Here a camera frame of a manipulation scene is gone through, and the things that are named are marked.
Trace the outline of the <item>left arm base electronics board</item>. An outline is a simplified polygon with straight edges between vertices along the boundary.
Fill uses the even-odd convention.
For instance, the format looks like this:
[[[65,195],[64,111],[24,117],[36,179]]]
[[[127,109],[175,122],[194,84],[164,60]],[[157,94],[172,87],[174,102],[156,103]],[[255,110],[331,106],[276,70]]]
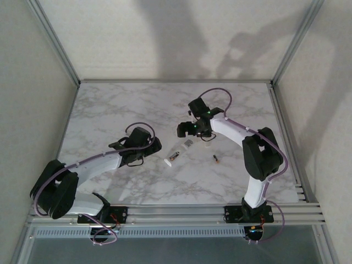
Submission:
[[[90,229],[90,240],[94,245],[108,245],[118,240],[118,233],[121,229],[120,223],[106,226],[99,223]]]

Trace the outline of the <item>right arm base electronics board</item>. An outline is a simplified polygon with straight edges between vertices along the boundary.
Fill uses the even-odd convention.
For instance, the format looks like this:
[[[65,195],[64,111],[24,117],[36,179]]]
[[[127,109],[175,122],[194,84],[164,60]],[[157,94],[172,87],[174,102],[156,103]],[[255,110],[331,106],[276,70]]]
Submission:
[[[249,244],[258,244],[259,241],[263,237],[263,226],[262,225],[251,225],[245,226],[245,240],[248,241]]]

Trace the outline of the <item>aluminium frame rail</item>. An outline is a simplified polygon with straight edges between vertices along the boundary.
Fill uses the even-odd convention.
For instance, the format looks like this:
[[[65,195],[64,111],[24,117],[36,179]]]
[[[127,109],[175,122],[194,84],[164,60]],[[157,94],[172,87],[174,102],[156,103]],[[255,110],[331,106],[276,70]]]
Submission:
[[[80,83],[265,83],[270,79],[82,79]]]
[[[293,133],[290,130],[289,119],[284,113],[282,103],[280,103],[278,94],[271,83],[267,84],[267,88],[277,117],[280,132],[283,137],[283,142],[288,155],[291,171],[293,172],[296,183],[302,188],[302,194],[304,195],[304,198],[300,200],[306,203],[318,203],[318,200],[316,199],[316,196],[312,191],[306,173],[303,171],[302,168],[300,168],[298,158],[295,154]]]

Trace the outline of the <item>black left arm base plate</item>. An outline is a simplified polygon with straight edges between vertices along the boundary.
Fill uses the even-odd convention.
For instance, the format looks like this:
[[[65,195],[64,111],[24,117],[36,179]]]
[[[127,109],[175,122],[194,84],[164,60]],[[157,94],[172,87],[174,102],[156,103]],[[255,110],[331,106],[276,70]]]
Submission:
[[[128,216],[128,207],[109,206],[102,208],[92,217],[103,224],[125,224]]]

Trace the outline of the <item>wide aluminium mounting rail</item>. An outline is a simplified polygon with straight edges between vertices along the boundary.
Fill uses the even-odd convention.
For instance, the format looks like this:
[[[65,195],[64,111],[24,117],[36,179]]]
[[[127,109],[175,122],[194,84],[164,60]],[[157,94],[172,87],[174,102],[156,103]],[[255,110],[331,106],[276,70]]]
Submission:
[[[324,225],[318,203],[272,205],[274,222],[265,226]],[[224,226],[224,204],[219,205],[129,205],[125,227]]]

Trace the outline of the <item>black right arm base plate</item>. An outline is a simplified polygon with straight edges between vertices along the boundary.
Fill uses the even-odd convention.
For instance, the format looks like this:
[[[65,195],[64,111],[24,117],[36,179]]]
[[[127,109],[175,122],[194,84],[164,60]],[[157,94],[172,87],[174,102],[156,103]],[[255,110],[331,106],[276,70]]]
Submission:
[[[250,209],[246,206],[225,206],[224,221],[226,223],[273,223],[273,212],[269,205],[261,205]]]

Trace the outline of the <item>aluminium frame post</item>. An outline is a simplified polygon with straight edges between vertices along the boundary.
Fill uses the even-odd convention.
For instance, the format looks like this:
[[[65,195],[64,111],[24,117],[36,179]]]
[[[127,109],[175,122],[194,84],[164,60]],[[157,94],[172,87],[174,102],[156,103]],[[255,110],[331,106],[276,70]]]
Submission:
[[[68,73],[69,77],[75,84],[78,89],[81,84],[81,80],[74,69],[73,64],[71,63],[58,35],[56,34],[48,16],[46,15],[44,8],[42,7],[39,0],[25,0],[31,9],[34,17],[37,19],[40,27],[43,29],[45,35],[48,37],[49,42],[53,48],[53,50],[58,55],[58,58],[63,63],[63,67]]]
[[[310,29],[315,17],[319,13],[321,7],[323,6],[325,0],[312,0],[307,11],[305,11],[302,21],[296,30],[292,41],[290,42],[283,59],[281,60],[272,80],[271,86],[274,89],[278,86],[280,79],[283,77],[285,71],[287,70],[290,62],[292,61],[296,51],[298,50],[300,44],[302,43],[305,35]]]
[[[327,226],[312,225],[316,244],[323,264],[340,264]]]
[[[32,222],[25,222],[14,250],[10,264],[28,264],[36,238],[36,227]]]

